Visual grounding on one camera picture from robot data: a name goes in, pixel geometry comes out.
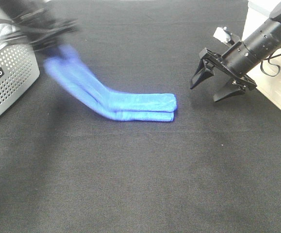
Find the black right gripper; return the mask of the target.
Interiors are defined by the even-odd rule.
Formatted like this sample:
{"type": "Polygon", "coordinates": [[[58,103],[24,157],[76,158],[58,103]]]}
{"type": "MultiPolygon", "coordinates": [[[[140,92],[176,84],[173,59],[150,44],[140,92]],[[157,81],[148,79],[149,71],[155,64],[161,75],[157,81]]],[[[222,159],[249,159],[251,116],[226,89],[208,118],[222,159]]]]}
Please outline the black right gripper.
{"type": "Polygon", "coordinates": [[[257,87],[256,82],[247,75],[257,64],[257,58],[247,49],[243,41],[238,41],[222,55],[204,48],[199,57],[199,66],[190,80],[190,89],[214,76],[215,67],[233,79],[214,94],[214,102],[243,95],[246,93],[245,87],[249,90],[257,87]]]}

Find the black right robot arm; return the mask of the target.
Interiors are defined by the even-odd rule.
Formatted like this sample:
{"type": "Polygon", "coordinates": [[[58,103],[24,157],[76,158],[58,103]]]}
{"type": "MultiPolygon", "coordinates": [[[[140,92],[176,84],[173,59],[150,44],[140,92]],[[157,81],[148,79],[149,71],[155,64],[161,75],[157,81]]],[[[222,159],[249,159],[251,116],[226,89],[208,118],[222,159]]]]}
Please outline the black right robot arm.
{"type": "Polygon", "coordinates": [[[199,66],[190,81],[193,89],[214,75],[214,68],[227,74],[230,79],[214,94],[214,101],[245,94],[256,88],[256,82],[247,73],[264,60],[273,57],[281,48],[281,2],[272,10],[269,18],[245,40],[224,30],[227,35],[225,45],[229,48],[218,54],[204,48],[200,54],[199,66]]]}

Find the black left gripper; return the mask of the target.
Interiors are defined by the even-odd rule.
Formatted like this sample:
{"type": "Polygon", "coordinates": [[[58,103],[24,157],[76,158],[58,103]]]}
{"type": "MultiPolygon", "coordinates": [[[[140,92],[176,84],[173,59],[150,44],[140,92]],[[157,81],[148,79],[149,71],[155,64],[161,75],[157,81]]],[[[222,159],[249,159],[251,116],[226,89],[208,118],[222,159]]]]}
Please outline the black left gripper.
{"type": "Polygon", "coordinates": [[[13,36],[12,41],[26,40],[35,50],[47,50],[61,43],[65,33],[77,31],[75,20],[55,19],[47,9],[26,9],[11,17],[21,32],[13,36]]]}

